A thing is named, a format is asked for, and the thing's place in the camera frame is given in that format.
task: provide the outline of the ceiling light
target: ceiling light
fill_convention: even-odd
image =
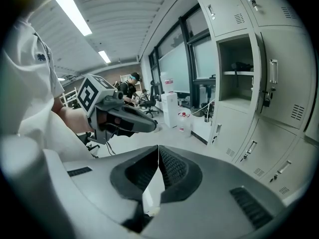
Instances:
[[[104,61],[105,61],[106,63],[110,63],[110,62],[111,62],[110,59],[109,59],[109,57],[106,55],[106,53],[105,53],[104,50],[99,51],[99,54],[100,54],[100,56],[104,59]]]
[[[61,6],[61,8],[64,10],[66,15],[68,15],[70,20],[72,20],[74,25],[80,30],[80,32],[84,36],[92,33],[89,26],[87,25],[84,18],[82,17],[74,0],[56,0],[56,1]]]

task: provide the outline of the floor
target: floor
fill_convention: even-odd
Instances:
[[[185,137],[177,127],[169,128],[164,123],[163,113],[154,114],[154,119],[158,122],[158,129],[151,133],[135,133],[131,137],[114,136],[109,143],[113,151],[119,155],[145,146],[156,144],[186,149],[196,153],[203,153],[206,145],[194,136]],[[101,157],[110,156],[106,145],[100,145],[98,151],[94,153]],[[144,212],[151,216],[156,215],[160,209],[160,194],[164,191],[162,175],[158,169],[151,180],[150,184],[143,193]]]

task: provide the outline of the wall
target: wall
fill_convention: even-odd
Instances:
[[[153,51],[153,48],[159,43],[168,30],[178,21],[178,18],[186,14],[197,3],[197,0],[176,0],[173,3],[173,6],[170,7],[169,11],[166,13],[165,17],[159,23],[150,39],[145,38],[147,45],[144,52],[142,50],[143,55],[140,60],[143,79],[145,82],[150,82],[152,80],[151,69],[149,68],[150,63],[148,59],[150,53]]]
[[[115,69],[110,69],[110,70],[103,71],[101,73],[97,73],[96,75],[103,77],[109,83],[113,84],[116,81],[121,80],[120,75],[131,74],[133,72],[137,72],[137,73],[139,73],[139,75],[142,75],[141,66],[139,64],[137,64],[137,65],[131,65],[131,66],[118,67]],[[82,82],[83,82],[83,79],[80,79],[78,81],[75,81],[75,82],[65,86],[64,87],[65,93],[68,93],[68,92],[74,90],[74,88],[76,88],[78,90],[79,87],[81,86]]]

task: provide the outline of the person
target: person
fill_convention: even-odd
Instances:
[[[64,89],[54,71],[52,52],[28,22],[49,1],[28,4],[1,51],[1,79],[5,78],[1,101],[7,100],[1,111],[6,117],[1,131],[30,137],[41,149],[57,152],[62,161],[89,159],[92,156],[76,133],[93,130],[82,109],[62,104]],[[106,115],[101,114],[98,121],[105,123]]]
[[[140,80],[140,75],[134,72],[127,81],[122,82],[119,86],[118,90],[123,92],[124,102],[127,105],[134,106],[135,100],[132,97],[136,93],[135,84]]]

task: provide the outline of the black shirt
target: black shirt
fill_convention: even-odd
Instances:
[[[126,95],[128,98],[132,98],[133,93],[136,92],[136,88],[128,81],[125,81],[119,86],[119,91],[122,91],[123,95]]]

